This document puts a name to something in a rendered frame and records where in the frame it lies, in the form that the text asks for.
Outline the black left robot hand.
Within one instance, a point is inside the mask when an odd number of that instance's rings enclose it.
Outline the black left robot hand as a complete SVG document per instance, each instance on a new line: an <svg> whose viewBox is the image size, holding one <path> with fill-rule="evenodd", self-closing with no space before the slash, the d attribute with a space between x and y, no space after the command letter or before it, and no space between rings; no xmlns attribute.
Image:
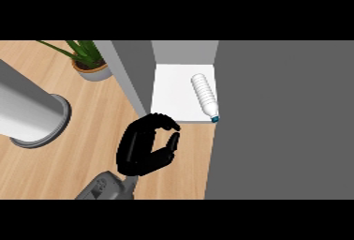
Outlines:
<svg viewBox="0 0 354 240"><path fill-rule="evenodd" d="M157 129L176 129L166 147L152 150ZM180 138L180 126L176 121L161 113L151 113L138 119L127 127L117 152L118 172L126 176L145 176L163 169L175 159Z"/></svg>

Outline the grey open cabinet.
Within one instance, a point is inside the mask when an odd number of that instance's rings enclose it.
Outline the grey open cabinet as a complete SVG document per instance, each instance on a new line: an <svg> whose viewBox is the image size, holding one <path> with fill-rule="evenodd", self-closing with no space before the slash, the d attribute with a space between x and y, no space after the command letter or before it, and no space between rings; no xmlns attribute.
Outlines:
<svg viewBox="0 0 354 240"><path fill-rule="evenodd" d="M192 86L203 73L217 95L217 40L96 40L101 55L141 117L167 114L179 123L210 123Z"/></svg>

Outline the clear plastic water bottle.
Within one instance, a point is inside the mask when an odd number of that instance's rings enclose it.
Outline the clear plastic water bottle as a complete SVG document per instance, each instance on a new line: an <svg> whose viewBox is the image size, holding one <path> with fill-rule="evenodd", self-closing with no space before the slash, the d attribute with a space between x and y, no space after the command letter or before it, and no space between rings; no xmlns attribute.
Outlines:
<svg viewBox="0 0 354 240"><path fill-rule="evenodd" d="M207 76L203 73L195 74L191 78L191 83L198 97L203 112L210 117L213 123L217 123L220 120L219 104L214 93L211 91Z"/></svg>

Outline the dark grey cabinet door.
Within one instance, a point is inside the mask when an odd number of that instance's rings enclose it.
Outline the dark grey cabinet door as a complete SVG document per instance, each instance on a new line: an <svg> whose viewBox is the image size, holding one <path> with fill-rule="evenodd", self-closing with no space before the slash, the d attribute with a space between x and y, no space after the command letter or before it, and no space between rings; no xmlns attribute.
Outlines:
<svg viewBox="0 0 354 240"><path fill-rule="evenodd" d="M223 41L211 199L354 199L354 41Z"/></svg>

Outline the grey plant pot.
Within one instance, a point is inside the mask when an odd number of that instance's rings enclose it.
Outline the grey plant pot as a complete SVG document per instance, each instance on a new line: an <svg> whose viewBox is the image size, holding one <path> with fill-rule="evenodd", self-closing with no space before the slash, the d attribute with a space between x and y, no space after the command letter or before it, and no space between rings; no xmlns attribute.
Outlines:
<svg viewBox="0 0 354 240"><path fill-rule="evenodd" d="M83 79L90 82L104 81L113 76L113 72L107 64L93 69L82 69L77 61L73 61L73 67Z"/></svg>

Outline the white cylinder with grey base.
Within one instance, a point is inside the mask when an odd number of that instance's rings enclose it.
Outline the white cylinder with grey base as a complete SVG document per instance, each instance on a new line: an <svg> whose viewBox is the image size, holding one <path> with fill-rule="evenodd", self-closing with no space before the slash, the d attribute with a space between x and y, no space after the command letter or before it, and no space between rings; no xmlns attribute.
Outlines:
<svg viewBox="0 0 354 240"><path fill-rule="evenodd" d="M71 115L70 101L49 94L0 60L0 134L20 147L42 147L61 135Z"/></svg>

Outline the green leafy plant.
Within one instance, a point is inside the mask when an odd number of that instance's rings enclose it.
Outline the green leafy plant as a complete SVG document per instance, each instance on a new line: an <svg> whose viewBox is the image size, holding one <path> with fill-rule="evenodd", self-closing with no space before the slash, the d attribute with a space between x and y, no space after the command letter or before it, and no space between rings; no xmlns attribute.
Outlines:
<svg viewBox="0 0 354 240"><path fill-rule="evenodd" d="M39 43L67 55L74 60L74 64L82 70L93 70L105 65L101 51L92 40L67 40L67 45L70 46L73 52L65 51L43 40L39 40Z"/></svg>

